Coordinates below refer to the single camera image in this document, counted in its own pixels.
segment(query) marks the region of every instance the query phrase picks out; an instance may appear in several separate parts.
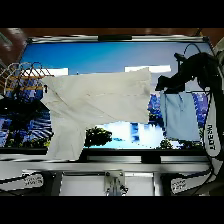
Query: garment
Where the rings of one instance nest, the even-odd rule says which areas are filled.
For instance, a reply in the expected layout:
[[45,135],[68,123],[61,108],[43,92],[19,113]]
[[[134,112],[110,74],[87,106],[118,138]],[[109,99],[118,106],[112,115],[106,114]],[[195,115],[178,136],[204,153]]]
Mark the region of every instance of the garment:
[[194,100],[191,93],[160,92],[160,110],[167,138],[200,141]]
[[42,103],[50,110],[52,131],[49,159],[77,160],[85,130],[116,121],[148,123],[151,73],[96,73],[45,77]]

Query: screen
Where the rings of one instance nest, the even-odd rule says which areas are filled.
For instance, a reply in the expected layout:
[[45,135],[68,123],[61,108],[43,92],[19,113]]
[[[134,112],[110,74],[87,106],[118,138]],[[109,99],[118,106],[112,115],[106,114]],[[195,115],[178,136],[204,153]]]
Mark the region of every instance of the screen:
[[[158,77],[161,75],[171,77],[178,71],[178,63],[175,53],[183,54],[189,43],[180,42],[92,42],[92,43],[44,43],[30,44],[26,47],[20,62],[40,62],[44,68],[57,75],[79,75],[90,73],[125,72],[130,69],[138,70],[145,66],[163,66],[170,70],[152,70],[151,97],[148,103],[148,112],[152,116],[148,124],[115,122],[98,125],[112,133],[112,141],[102,146],[90,148],[113,149],[156,149],[161,148],[164,140],[171,145],[169,148],[179,149],[183,142],[178,139],[168,140],[163,125],[160,111],[160,94],[155,91]],[[212,54],[207,43],[197,43],[201,52]],[[189,46],[185,57],[197,54],[195,46]],[[198,128],[201,132],[208,109],[207,97],[200,93],[200,87],[196,81],[186,84],[186,89],[195,91],[192,93],[198,120]],[[0,146],[10,146],[11,120],[0,117]],[[49,111],[43,111],[41,117],[32,120],[29,124],[30,134],[21,130],[22,142],[48,138],[52,134]]]

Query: folded light blue towel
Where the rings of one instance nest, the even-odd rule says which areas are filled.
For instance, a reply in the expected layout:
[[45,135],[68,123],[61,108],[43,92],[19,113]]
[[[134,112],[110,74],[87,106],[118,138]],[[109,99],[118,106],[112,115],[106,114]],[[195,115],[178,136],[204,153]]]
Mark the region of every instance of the folded light blue towel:
[[160,110],[167,138],[200,141],[194,100],[191,93],[160,92]]

